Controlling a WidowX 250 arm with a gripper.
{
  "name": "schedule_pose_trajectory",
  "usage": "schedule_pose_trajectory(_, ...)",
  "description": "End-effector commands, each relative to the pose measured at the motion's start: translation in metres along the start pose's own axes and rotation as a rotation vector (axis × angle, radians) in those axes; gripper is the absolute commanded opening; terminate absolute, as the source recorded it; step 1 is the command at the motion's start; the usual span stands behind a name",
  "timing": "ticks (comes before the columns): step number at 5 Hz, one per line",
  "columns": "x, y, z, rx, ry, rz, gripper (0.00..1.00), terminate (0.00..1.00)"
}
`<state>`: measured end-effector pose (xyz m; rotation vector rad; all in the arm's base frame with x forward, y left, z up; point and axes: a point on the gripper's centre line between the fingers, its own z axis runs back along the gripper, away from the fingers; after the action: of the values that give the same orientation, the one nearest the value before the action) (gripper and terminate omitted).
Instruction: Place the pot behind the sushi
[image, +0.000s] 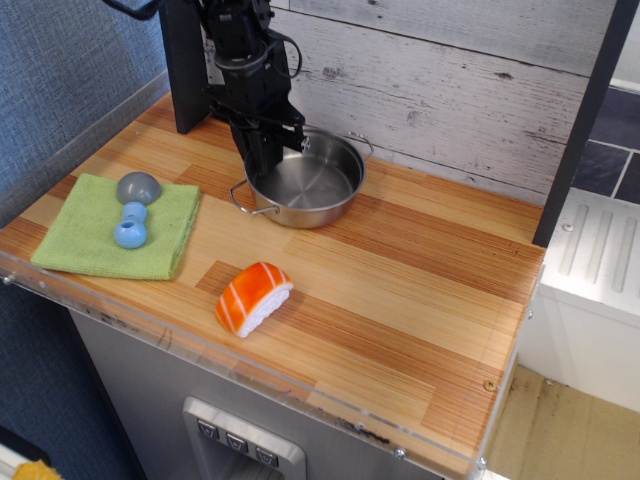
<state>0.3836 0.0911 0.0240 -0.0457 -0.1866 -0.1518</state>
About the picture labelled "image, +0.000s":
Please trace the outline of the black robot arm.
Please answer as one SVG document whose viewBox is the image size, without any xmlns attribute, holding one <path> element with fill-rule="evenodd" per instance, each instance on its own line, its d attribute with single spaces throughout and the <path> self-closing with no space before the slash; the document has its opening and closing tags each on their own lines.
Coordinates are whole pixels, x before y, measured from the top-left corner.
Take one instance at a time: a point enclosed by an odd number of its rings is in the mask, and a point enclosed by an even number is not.
<svg viewBox="0 0 640 480">
<path fill-rule="evenodd" d="M 196 12 L 206 38 L 214 44 L 214 64 L 221 84 L 205 94 L 211 112 L 225 119 L 245 167 L 258 177 L 270 173 L 286 148 L 304 152 L 310 140 L 305 117 L 289 101 L 289 37 L 270 28 L 275 13 L 268 1 L 197 1 Z"/>
</svg>

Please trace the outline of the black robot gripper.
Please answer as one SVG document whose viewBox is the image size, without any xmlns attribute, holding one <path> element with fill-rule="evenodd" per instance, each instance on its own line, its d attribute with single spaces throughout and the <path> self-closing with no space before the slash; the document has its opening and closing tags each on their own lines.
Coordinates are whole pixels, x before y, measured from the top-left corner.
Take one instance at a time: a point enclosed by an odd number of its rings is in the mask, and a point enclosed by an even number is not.
<svg viewBox="0 0 640 480">
<path fill-rule="evenodd" d="M 206 89 L 212 110 L 229 122 L 232 138 L 245 166 L 264 177 L 282 161 L 283 146 L 304 151 L 310 140 L 305 118 L 289 102 L 291 80 L 298 75 L 288 64 L 283 42 L 260 42 L 248 56 L 214 54 L 224 83 Z"/>
</svg>

